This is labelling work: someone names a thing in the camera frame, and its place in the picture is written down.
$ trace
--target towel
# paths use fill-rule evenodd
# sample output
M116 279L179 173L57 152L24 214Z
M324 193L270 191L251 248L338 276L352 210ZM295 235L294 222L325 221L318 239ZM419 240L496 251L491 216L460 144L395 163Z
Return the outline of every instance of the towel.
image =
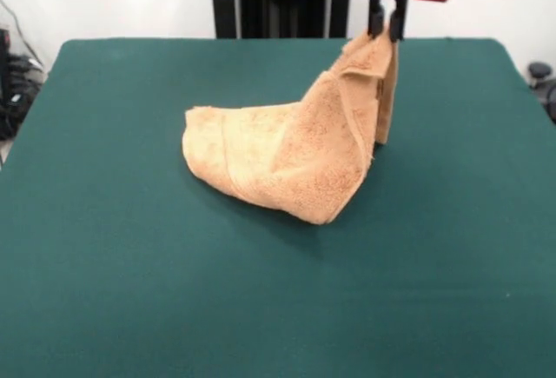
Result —
M332 222L386 143L398 75L387 30L356 37L298 102L185 113L191 172L223 194L306 222Z

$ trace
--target green mat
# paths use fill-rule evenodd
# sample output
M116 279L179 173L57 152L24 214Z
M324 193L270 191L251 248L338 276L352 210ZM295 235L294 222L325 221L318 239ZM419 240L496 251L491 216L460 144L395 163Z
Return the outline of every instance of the green mat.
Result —
M65 44L0 173L0 376L556 376L554 127L496 42L402 44L331 225L189 173L185 109L297 100L342 44Z

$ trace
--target cable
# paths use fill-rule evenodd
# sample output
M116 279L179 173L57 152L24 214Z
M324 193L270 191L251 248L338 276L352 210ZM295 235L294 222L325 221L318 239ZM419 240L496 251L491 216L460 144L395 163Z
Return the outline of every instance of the cable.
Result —
M17 33L19 34L19 37L21 37L21 40L23 41L23 44L25 45L25 48L27 48L27 50L29 51L29 53L35 58L35 60L41 65L43 66L43 63L41 62L41 60L39 59L38 55L36 54L35 50L33 50L33 48L31 47L31 45L29 45L29 43L27 42L27 39L25 39L25 36L23 35L23 31L21 30L21 26L19 25L19 20L17 19L17 15L14 12L14 10L10 9L10 7L6 4L6 2L4 0L0 0L0 5L2 5L2 7L4 7L4 9L10 14L10 16L13 17L14 22L16 23L16 29L17 29Z

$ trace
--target black metal frame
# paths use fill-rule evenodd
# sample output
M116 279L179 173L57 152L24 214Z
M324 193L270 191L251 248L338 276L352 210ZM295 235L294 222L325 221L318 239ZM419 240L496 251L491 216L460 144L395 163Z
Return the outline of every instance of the black metal frame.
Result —
M269 0L241 0L242 38L324 37L326 0L280 0L279 30L271 31ZM236 38L234 0L213 0L218 38ZM331 0L330 37L346 37L349 0Z

